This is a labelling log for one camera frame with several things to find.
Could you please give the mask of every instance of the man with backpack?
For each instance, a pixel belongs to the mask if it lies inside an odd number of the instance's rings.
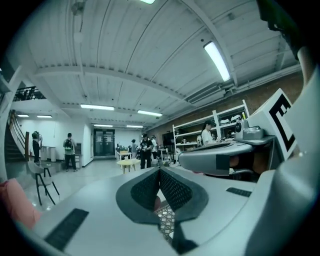
[[[34,153],[34,162],[39,162],[40,149],[42,147],[42,135],[38,131],[32,133],[32,149]]]
[[[71,160],[73,171],[76,172],[76,142],[71,138],[72,134],[68,133],[68,138],[63,142],[65,170],[68,171],[69,162]]]

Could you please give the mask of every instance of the shelving unit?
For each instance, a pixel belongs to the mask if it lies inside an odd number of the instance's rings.
[[[177,143],[178,138],[183,138],[183,137],[190,137],[190,136],[196,136],[201,134],[201,130],[196,130],[196,131],[190,131],[190,132],[185,132],[181,134],[176,134],[177,129],[186,129],[186,128],[191,128],[194,126],[199,126],[202,125],[205,121],[207,120],[213,120],[216,124],[216,127],[213,127],[211,131],[214,131],[216,133],[216,137],[224,138],[226,136],[225,132],[228,130],[233,130],[235,129],[236,122],[228,123],[228,124],[223,124],[220,125],[220,121],[223,119],[229,119],[231,120],[231,117],[235,115],[240,115],[241,118],[243,118],[243,113],[245,115],[245,118],[247,119],[250,114],[247,108],[247,104],[245,100],[242,100],[243,104],[239,106],[235,106],[233,108],[218,112],[216,110],[212,111],[212,115],[208,115],[202,118],[199,118],[194,121],[186,122],[180,125],[172,125],[172,130],[173,130],[173,137],[174,137],[174,151],[177,153],[177,147],[182,147],[182,151],[185,150],[185,147],[187,146],[195,146],[197,145],[197,142],[187,142],[187,143]]]

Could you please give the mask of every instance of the small round table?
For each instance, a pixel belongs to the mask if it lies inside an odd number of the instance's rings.
[[[126,167],[128,167],[130,173],[130,166],[133,166],[133,169],[136,170],[135,165],[140,163],[138,159],[128,159],[128,160],[120,160],[116,162],[118,165],[122,166],[123,174],[125,174]]]

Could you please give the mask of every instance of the black rubber pad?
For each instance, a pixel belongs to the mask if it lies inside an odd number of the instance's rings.
[[[73,209],[72,212],[53,229],[45,241],[56,249],[63,251],[88,214],[88,211]]]
[[[229,187],[226,191],[233,193],[233,194],[237,194],[239,196],[243,196],[243,197],[250,197],[251,193],[250,191],[247,190],[242,190],[239,188],[235,188],[235,187]]]

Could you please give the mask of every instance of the balcony railing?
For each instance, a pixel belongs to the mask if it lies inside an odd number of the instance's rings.
[[[16,90],[13,98],[14,102],[30,101],[30,100],[43,100],[46,97],[35,87],[25,87]]]

